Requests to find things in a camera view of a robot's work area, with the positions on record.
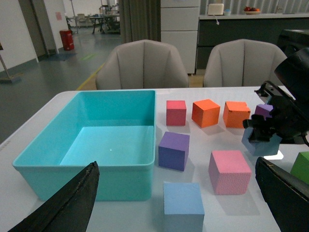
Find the red container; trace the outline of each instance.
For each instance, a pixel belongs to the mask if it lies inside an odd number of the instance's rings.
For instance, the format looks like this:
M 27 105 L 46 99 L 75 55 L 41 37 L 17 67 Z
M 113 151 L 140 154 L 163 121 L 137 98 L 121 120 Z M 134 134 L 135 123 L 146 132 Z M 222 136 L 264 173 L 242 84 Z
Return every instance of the red container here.
M 74 49 L 73 37 L 71 30 L 61 30 L 60 36 L 65 51 L 70 51 Z

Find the dark gray cabinet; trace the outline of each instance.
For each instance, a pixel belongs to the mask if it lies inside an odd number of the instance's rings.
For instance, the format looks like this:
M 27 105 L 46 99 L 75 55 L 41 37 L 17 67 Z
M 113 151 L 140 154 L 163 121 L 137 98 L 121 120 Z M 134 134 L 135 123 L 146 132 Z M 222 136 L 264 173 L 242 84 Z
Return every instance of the dark gray cabinet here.
M 199 21 L 197 69 L 205 69 L 212 48 L 237 39 L 277 44 L 283 29 L 309 29 L 309 18 L 206 19 Z

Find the fruit bowl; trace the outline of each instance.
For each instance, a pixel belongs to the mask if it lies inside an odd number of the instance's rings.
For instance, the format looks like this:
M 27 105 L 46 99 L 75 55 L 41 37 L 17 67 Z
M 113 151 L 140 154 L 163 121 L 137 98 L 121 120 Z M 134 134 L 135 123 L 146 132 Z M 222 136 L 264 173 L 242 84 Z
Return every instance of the fruit bowl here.
M 246 14 L 246 15 L 258 15 L 258 14 L 260 14 L 261 12 L 260 11 L 244 11 L 244 13 Z

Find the foam cube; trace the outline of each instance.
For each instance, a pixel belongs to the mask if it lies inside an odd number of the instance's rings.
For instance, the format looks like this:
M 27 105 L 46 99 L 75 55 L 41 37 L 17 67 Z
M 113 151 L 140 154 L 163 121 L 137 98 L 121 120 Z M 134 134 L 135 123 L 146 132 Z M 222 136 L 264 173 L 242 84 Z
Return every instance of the foam cube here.
M 248 149 L 253 156 L 272 156 L 276 155 L 279 150 L 281 137 L 274 134 L 269 142 L 250 143 L 249 138 L 253 132 L 253 128 L 246 128 L 242 136 L 242 144 Z
M 167 126 L 185 126 L 186 114 L 185 101 L 166 101 Z
M 252 173 L 238 150 L 212 151 L 208 172 L 216 195 L 244 194 Z
M 209 127 L 218 123 L 220 106 L 210 99 L 193 102 L 192 120 L 199 127 Z
M 189 155 L 190 136 L 165 132 L 159 144 L 159 166 L 184 171 Z
M 254 114 L 255 115 L 262 115 L 264 117 L 264 119 L 266 120 L 267 117 L 271 117 L 269 112 L 272 111 L 273 108 L 274 107 L 272 105 L 259 104 L 259 105 L 256 106 Z
M 226 127 L 243 128 L 242 122 L 249 119 L 250 109 L 242 101 L 226 101 L 223 112 L 223 121 Z
M 309 184 L 309 152 L 299 152 L 291 169 L 291 174 Z
M 164 183 L 164 231 L 202 232 L 204 207 L 198 183 Z

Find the orange cube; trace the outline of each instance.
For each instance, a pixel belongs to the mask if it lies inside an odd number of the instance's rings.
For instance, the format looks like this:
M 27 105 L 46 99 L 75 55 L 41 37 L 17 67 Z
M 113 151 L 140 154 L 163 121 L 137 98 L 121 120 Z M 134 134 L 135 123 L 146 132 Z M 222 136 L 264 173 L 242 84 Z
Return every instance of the orange cube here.
M 242 101 L 226 101 L 223 112 L 223 121 L 226 127 L 243 128 L 243 120 L 249 119 L 250 109 Z
M 192 120 L 199 127 L 209 127 L 219 121 L 220 106 L 210 99 L 193 102 Z

